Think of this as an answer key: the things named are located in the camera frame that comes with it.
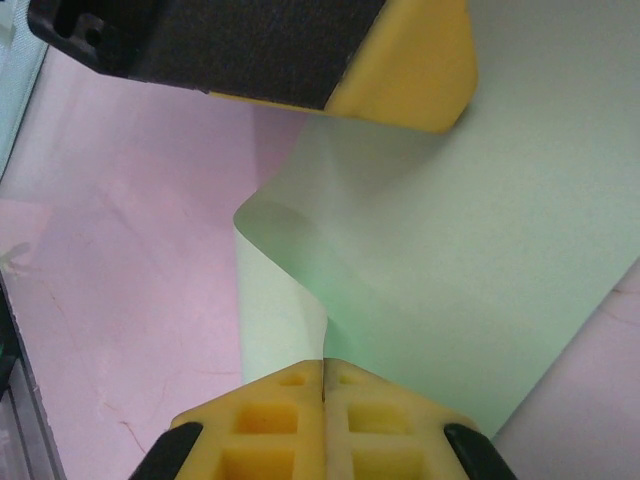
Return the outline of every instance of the square cutout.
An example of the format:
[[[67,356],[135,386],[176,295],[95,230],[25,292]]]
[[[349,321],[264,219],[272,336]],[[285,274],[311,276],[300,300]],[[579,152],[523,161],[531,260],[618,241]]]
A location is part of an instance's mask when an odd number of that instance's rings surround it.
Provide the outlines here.
[[[425,480],[419,450],[354,450],[354,480]]]
[[[236,419],[235,433],[296,433],[298,409],[295,405],[253,403],[244,405]]]
[[[412,432],[407,414],[394,405],[354,403],[349,405],[349,431],[408,435]]]
[[[291,480],[294,459],[293,450],[225,449],[214,480]]]

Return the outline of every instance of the light green fabric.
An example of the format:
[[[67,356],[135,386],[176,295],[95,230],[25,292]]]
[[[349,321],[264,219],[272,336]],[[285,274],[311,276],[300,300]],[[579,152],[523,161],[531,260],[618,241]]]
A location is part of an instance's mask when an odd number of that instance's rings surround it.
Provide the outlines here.
[[[471,7],[481,83],[452,133],[313,118],[237,213],[247,380],[320,357],[323,305],[328,356],[493,435],[637,258],[637,2]]]

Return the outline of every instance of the yellow foam block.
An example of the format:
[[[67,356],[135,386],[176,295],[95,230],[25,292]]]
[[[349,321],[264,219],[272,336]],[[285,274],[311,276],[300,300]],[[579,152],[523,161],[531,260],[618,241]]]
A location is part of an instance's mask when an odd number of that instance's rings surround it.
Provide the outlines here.
[[[178,416],[203,425],[177,480],[462,480],[466,417],[340,360],[305,361]]]
[[[389,0],[325,110],[445,132],[477,81],[465,0]]]

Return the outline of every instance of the pink surface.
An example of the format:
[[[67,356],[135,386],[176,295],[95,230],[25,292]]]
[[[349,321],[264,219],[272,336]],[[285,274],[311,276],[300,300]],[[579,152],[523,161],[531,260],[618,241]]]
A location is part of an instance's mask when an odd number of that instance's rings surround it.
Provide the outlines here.
[[[0,258],[70,480],[126,478],[240,383],[232,216],[304,116],[50,51],[0,186]]]

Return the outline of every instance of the gray scratch mark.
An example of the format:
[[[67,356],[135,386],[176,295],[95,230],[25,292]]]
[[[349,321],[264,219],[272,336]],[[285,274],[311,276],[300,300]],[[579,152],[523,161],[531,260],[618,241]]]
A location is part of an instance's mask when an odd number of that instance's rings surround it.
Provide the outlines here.
[[[640,295],[640,292],[634,292],[633,290],[622,290],[621,288],[614,287],[611,289],[613,293],[617,293],[618,295]]]
[[[144,421],[141,423],[141,425],[146,425],[148,424],[151,420],[154,419],[154,417],[158,414],[158,412],[160,411],[160,407],[162,406],[162,404],[164,403],[164,397],[167,394],[167,388],[169,386],[169,382],[171,380],[173,380],[173,378],[176,375],[179,375],[182,373],[182,370],[176,370],[175,372],[173,372],[171,375],[167,376],[164,379],[164,383],[162,384],[162,392],[160,393],[160,398],[158,399],[158,402],[156,403],[156,406],[153,410],[151,410],[153,413]]]
[[[136,437],[136,434],[133,432],[133,428],[131,428],[131,424],[129,422],[125,422],[124,420],[120,420],[118,423],[120,425],[124,425],[125,428],[129,430],[129,433],[133,437],[133,440],[136,442],[136,445],[138,445],[138,448],[140,449],[140,451],[146,455],[147,451],[144,448],[142,448],[142,444],[140,443],[140,440],[138,440],[138,437]]]
[[[109,410],[111,410],[112,412],[115,413],[120,413],[120,410],[118,410],[116,407],[114,407],[113,405],[108,404],[107,402],[102,402],[102,404],[107,407]]]
[[[624,323],[626,325],[631,325],[632,327],[640,327],[640,325],[638,325],[637,323],[635,323],[632,320],[627,320],[625,318],[620,318],[618,315],[615,315],[614,313],[610,312],[609,310],[607,310],[606,308],[603,307],[598,307],[598,309],[603,312],[604,314],[608,315],[612,320],[618,321],[620,323]]]
[[[162,276],[165,276],[165,272],[153,256],[152,249],[149,247],[148,242],[129,221],[126,213],[114,203],[114,201],[111,199],[111,197],[109,197],[109,194],[105,190],[99,189],[97,192],[97,196],[104,207],[108,209],[109,213],[113,215],[113,218],[116,220],[116,222],[122,225],[122,227],[132,236],[133,240],[138,244],[151,264],[158,270],[158,272],[160,272]]]
[[[78,346],[78,341],[76,340],[76,337],[73,334],[73,330],[71,328],[71,324],[69,323],[69,319],[67,318],[67,314],[64,313],[64,310],[62,310],[62,307],[60,306],[58,299],[53,294],[49,286],[43,281],[40,281],[40,283],[42,283],[42,285],[47,290],[47,292],[49,292],[49,295],[51,296],[51,300],[53,300],[53,304],[56,306],[56,308],[60,312],[60,315],[62,315],[62,319],[64,320],[65,326],[67,327],[67,331],[69,332],[69,337],[71,337],[71,343],[73,343],[73,347],[75,348],[76,353],[80,357],[80,365],[82,365],[82,370],[84,371],[85,377],[87,377],[87,382],[89,383],[89,386],[91,387],[93,392],[98,396],[98,398],[100,398],[100,392],[91,381],[91,375],[89,375],[89,369],[87,368],[87,364],[84,362],[84,358],[82,357],[82,352],[80,351],[80,347]]]

